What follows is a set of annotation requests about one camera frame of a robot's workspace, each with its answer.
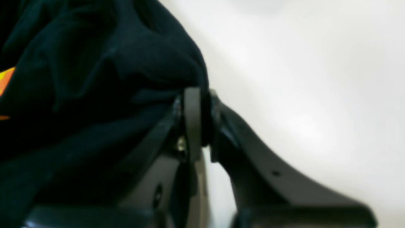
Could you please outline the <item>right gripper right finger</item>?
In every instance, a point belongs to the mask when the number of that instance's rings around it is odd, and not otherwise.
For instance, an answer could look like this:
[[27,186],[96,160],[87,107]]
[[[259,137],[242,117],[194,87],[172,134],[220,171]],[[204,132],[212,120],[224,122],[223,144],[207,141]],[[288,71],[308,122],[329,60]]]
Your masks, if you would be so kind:
[[376,228],[368,206],[310,179],[282,160],[213,90],[211,161],[229,175],[233,228]]

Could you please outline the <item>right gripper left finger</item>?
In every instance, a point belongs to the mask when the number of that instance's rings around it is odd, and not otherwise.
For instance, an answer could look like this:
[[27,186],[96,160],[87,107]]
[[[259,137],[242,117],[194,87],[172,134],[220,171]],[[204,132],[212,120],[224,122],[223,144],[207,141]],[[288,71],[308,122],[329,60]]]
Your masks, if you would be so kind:
[[188,87],[117,166],[112,206],[36,206],[24,228],[207,228],[201,91]]

